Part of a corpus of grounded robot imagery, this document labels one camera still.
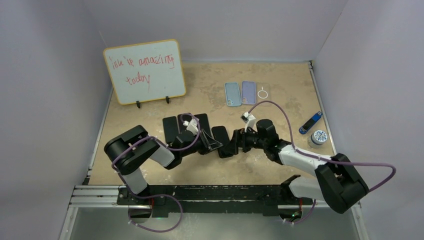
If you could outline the black smartphone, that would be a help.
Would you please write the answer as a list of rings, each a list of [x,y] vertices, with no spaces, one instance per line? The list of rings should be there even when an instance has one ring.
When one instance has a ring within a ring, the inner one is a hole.
[[[169,116],[162,119],[165,143],[171,144],[179,134],[179,126],[176,116]]]

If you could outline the light blue phone case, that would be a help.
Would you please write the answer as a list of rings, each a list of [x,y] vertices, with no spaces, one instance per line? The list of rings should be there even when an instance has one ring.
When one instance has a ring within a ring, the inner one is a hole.
[[[224,84],[226,105],[228,107],[238,107],[242,105],[240,87],[237,82],[226,82]]]

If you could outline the lilac phone case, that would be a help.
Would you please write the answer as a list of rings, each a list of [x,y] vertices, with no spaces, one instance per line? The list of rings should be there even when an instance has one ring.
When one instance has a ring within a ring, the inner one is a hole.
[[[241,83],[241,102],[243,105],[256,104],[256,83],[254,81],[242,81]]]

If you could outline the clear magsafe phone case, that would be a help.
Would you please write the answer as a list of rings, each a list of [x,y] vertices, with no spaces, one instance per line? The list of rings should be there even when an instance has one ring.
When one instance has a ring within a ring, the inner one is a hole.
[[[266,82],[256,82],[256,102],[271,101],[271,85]]]

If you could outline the black phone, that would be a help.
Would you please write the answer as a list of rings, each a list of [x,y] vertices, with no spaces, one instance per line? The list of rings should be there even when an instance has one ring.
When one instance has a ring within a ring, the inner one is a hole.
[[[225,146],[230,143],[230,138],[226,127],[223,125],[214,126],[211,128],[211,133],[216,141],[223,144],[223,147],[217,150],[218,156],[221,159],[233,157],[234,154],[225,151]]]

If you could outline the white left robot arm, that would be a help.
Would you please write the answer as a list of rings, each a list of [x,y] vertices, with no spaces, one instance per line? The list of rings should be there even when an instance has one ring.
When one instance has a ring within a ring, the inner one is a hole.
[[[111,139],[103,150],[112,162],[112,168],[129,188],[130,199],[142,205],[148,201],[150,194],[150,186],[140,169],[144,162],[150,159],[170,170],[181,164],[185,156],[194,153],[206,155],[223,146],[203,129],[196,132],[183,130],[166,146],[150,136],[144,127],[137,125]]]

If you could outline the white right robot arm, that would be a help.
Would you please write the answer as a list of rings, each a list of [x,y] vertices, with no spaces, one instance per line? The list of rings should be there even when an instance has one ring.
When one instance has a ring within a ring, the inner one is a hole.
[[[256,129],[234,130],[231,140],[222,149],[231,155],[261,149],[272,162],[312,175],[312,178],[295,177],[281,189],[280,196],[288,204],[299,198],[310,198],[324,201],[333,211],[343,214],[370,192],[346,155],[319,156],[310,151],[302,152],[293,143],[281,139],[269,119],[259,120]]]

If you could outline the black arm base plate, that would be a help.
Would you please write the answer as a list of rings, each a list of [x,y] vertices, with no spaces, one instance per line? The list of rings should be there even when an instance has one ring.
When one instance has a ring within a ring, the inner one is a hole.
[[[118,189],[117,205],[152,207],[153,218],[174,213],[261,214],[264,217],[300,217],[301,206],[311,205],[310,198],[292,196],[282,184],[272,185],[150,185],[147,196],[134,197]]]

